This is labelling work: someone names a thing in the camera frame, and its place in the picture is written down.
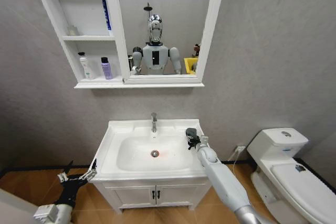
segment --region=bathroom sink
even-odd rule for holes
[[[203,131],[197,119],[110,121],[97,150],[94,180],[206,176],[185,130]]]
[[[187,148],[186,139],[179,135],[130,137],[120,145],[117,166],[143,171],[185,169],[193,161]]]

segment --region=wall outlet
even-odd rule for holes
[[[235,148],[235,150],[234,150],[234,152],[236,153],[236,152],[242,152],[244,149],[246,148],[246,146],[245,145],[237,145],[236,146],[236,148]]]

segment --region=white bottle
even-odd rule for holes
[[[79,61],[82,64],[84,68],[84,75],[85,78],[88,80],[93,80],[95,78],[95,74],[93,73],[92,69],[90,68],[90,62],[87,57],[85,57],[84,52],[79,52],[78,55],[80,55]]]

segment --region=white vanity cabinet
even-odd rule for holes
[[[211,187],[206,177],[93,182],[117,213],[125,208],[189,206]]]

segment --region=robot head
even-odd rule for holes
[[[148,20],[148,32],[151,42],[160,42],[162,35],[162,19],[154,14]]]

